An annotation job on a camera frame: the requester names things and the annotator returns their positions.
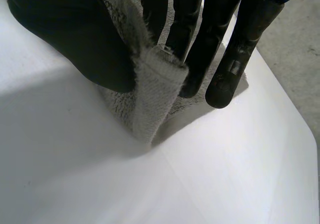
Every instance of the gray floor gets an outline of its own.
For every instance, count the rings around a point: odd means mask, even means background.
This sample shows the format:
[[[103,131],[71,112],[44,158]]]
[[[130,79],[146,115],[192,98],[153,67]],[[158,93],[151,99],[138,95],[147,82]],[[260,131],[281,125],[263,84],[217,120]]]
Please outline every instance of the gray floor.
[[[258,50],[311,128],[320,170],[320,0],[289,1]]]

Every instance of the folded towel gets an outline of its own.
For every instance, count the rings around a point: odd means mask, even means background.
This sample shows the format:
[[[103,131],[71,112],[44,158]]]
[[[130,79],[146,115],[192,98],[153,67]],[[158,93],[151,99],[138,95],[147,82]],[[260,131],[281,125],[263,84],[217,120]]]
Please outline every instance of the folded towel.
[[[140,0],[104,1],[120,36],[132,50],[136,73],[136,88],[131,93],[120,94],[98,86],[110,112],[150,148],[213,110],[206,105],[205,92],[225,49],[221,46],[218,50],[198,94],[191,99],[182,99],[178,93],[188,68],[163,49],[174,17],[172,0],[167,24],[156,47],[152,46],[143,21]],[[201,24],[201,13],[195,34]],[[247,87],[243,77],[235,96]]]

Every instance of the white table surface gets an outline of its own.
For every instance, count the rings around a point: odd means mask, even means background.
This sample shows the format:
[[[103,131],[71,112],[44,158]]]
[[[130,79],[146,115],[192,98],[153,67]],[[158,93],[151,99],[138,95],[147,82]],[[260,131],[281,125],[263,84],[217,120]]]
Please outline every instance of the white table surface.
[[[246,70],[230,106],[145,153],[0,0],[0,223],[318,224],[312,133],[257,51]]]

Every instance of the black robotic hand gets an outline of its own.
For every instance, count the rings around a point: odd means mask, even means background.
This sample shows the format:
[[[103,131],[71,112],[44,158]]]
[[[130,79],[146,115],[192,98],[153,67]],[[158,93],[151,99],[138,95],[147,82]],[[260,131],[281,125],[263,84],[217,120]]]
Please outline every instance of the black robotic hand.
[[[134,65],[103,0],[8,0],[14,17],[90,81],[117,92],[135,86]]]
[[[168,0],[141,0],[143,16],[158,42],[166,22]],[[174,22],[166,46],[184,61],[197,23],[202,0],[173,0]],[[230,19],[240,3],[236,26],[224,56],[206,91],[207,103],[224,108],[232,100],[250,56],[264,30],[288,0],[204,0],[202,23],[185,63],[189,74],[180,96],[195,96],[215,57]]]

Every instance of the white towel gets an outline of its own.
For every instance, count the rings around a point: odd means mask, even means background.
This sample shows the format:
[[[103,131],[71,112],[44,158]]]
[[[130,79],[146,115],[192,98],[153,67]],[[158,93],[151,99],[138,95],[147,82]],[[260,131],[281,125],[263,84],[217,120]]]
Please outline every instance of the white towel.
[[[156,47],[152,47],[143,21],[140,0],[105,0],[105,3],[120,36],[133,52],[137,79],[131,93],[119,94],[100,86],[98,89],[107,108],[135,137],[150,148],[213,110],[205,102],[205,92],[224,53],[222,46],[198,94],[191,99],[182,99],[178,93],[188,68],[162,48],[174,17],[172,2],[169,2],[167,24]],[[201,13],[195,33],[201,24]],[[235,95],[247,87],[243,77]]]

